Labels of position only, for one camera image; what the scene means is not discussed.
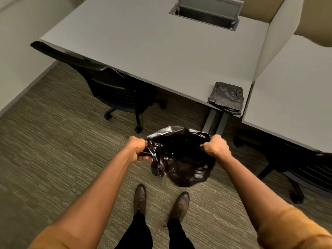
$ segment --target black pants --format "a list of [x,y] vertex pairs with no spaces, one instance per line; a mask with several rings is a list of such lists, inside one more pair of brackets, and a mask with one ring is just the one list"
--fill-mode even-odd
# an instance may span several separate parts
[[[167,227],[170,249],[195,249],[177,219],[170,219]],[[141,213],[136,213],[131,225],[115,248],[152,248],[152,246],[152,236],[149,227],[145,223],[145,217]]]

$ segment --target mustard sleeve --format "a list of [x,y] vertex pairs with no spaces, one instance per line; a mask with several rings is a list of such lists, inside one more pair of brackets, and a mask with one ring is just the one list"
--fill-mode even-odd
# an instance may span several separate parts
[[265,249],[331,249],[331,234],[290,206],[258,229],[258,243]]
[[31,243],[28,249],[85,249],[81,241],[59,228],[45,228]]

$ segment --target brown leather shoe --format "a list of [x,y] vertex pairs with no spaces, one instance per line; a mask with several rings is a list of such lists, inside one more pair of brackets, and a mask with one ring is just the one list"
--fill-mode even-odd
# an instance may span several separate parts
[[143,184],[139,184],[134,195],[134,215],[139,212],[145,216],[146,213],[146,189]]
[[181,223],[189,209],[189,201],[190,201],[189,193],[186,191],[182,192],[175,201],[171,213],[168,216],[168,220],[174,218],[178,219]]

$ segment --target gray carpet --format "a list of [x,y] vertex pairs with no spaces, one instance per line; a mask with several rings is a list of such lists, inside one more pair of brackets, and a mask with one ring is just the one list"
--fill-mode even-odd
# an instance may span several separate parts
[[[161,91],[168,102],[162,110],[149,107],[142,115],[139,137],[168,125],[200,130],[208,110]],[[95,99],[85,80],[65,64],[58,64],[0,118],[0,248],[26,248],[101,172],[106,163],[134,135],[135,116],[115,111],[106,121],[107,106]],[[234,147],[235,129],[245,127],[230,117],[223,137],[233,155],[253,173],[267,164],[248,147]],[[265,180],[290,201],[288,180],[272,172]],[[132,197],[139,183],[148,194],[146,221],[154,248],[168,248],[162,225],[176,196],[183,191],[167,178],[151,174],[150,164],[132,165],[122,184],[99,248],[113,248],[132,219]],[[205,183],[188,189],[191,202],[183,221],[196,248],[258,248],[256,233],[226,173],[215,167]],[[332,231],[331,199],[303,190],[299,207]]]

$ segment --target black trash bag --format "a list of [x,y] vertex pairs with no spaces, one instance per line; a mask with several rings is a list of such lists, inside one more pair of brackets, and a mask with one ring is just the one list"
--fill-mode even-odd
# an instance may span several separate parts
[[145,152],[152,155],[152,174],[164,176],[179,187],[205,182],[215,158],[200,145],[210,141],[210,135],[179,126],[168,126],[147,136]]
[[231,115],[241,115],[243,100],[242,87],[216,82],[208,102]]

